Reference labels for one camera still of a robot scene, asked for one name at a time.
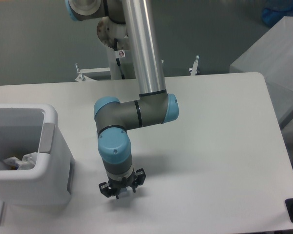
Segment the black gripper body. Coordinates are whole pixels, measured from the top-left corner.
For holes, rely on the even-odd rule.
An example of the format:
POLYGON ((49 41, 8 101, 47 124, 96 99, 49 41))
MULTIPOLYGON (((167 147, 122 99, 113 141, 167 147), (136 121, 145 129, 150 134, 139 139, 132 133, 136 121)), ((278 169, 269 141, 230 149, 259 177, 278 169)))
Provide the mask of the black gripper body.
POLYGON ((111 178, 108 178, 109 182, 109 188, 112 194, 119 194, 120 190, 123 188, 131 187, 133 191, 135 191, 135 175, 132 174, 128 178, 123 177, 120 181, 113 180, 111 178))

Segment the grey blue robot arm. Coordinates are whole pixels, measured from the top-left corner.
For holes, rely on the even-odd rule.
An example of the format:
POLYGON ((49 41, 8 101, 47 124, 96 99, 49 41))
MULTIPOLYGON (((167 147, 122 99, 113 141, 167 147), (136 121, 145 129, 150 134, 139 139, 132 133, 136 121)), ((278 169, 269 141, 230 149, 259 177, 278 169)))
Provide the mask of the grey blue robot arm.
POLYGON ((106 197, 118 197, 123 188, 136 190, 146 178, 143 169, 134 169, 128 130, 164 124, 179 116, 177 98, 166 89, 151 2, 68 0, 65 5, 73 20, 108 17, 114 24, 126 27, 139 99, 120 102, 116 97, 102 97, 94 105, 98 151, 108 177, 99 189, 106 197))

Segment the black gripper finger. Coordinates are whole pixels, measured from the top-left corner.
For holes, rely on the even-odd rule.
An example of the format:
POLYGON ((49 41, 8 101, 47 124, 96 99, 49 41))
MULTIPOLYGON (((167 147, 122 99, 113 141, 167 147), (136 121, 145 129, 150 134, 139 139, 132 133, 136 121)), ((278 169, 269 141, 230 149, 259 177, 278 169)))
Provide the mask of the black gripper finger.
POLYGON ((114 196, 116 199, 119 199, 119 188, 114 187, 113 184, 110 185, 109 182, 100 183, 99 189, 101 194, 103 194, 105 197, 110 198, 114 196))
POLYGON ((133 178, 134 178, 134 180, 133 180, 133 182, 131 184, 131 187, 132 187, 133 192, 135 193, 136 189, 139 186, 142 186, 144 181, 145 181, 146 174, 145 174, 144 169, 140 168, 136 172, 134 172, 134 177, 133 178))

